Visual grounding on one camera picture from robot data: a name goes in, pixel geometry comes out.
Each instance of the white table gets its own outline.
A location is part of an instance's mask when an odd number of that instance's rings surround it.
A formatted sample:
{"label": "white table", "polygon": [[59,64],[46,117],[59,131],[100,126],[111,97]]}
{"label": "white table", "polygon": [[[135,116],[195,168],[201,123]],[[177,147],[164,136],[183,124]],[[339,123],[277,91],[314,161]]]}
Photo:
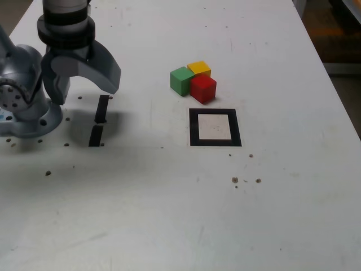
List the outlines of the white table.
{"label": "white table", "polygon": [[[105,147],[87,146],[103,93],[82,78],[42,143],[0,140],[0,270],[360,269],[360,140],[290,0],[92,6],[122,68]],[[41,13],[11,38],[44,53]],[[198,60],[206,106],[169,88]],[[236,109],[243,146],[190,146],[189,108]]]}

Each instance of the floor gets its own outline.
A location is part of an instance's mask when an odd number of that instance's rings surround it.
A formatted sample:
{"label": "floor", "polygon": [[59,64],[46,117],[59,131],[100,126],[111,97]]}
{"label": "floor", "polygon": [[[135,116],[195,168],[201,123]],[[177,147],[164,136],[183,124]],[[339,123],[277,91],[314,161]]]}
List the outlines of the floor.
{"label": "floor", "polygon": [[[11,34],[32,0],[0,0],[0,24]],[[306,8],[329,7],[328,0],[308,0]],[[359,137],[361,137],[361,78],[331,78]]]}
{"label": "floor", "polygon": [[0,0],[0,25],[10,35],[33,0]]}

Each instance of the cube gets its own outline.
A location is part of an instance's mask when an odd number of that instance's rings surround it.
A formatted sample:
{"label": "cube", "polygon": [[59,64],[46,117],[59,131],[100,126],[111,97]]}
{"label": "cube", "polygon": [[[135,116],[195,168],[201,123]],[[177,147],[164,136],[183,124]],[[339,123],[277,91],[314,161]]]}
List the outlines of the cube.
{"label": "cube", "polygon": [[210,77],[211,70],[204,61],[199,61],[188,65],[188,69],[195,75],[208,75]]}
{"label": "cube", "polygon": [[191,79],[194,73],[186,67],[182,67],[170,73],[170,87],[180,96],[185,96],[190,92]]}
{"label": "cube", "polygon": [[207,75],[198,75],[191,80],[191,96],[204,104],[215,98],[217,82]]}

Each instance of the black square outline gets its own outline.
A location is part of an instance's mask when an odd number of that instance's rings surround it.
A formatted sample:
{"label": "black square outline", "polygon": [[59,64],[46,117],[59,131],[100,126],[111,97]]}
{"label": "black square outline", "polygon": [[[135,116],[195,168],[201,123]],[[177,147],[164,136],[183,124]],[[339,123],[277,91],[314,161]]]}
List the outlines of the black square outline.
{"label": "black square outline", "polygon": [[[231,139],[199,139],[198,115],[227,115],[230,125]],[[191,146],[209,147],[241,147],[237,113],[235,109],[190,108]]]}

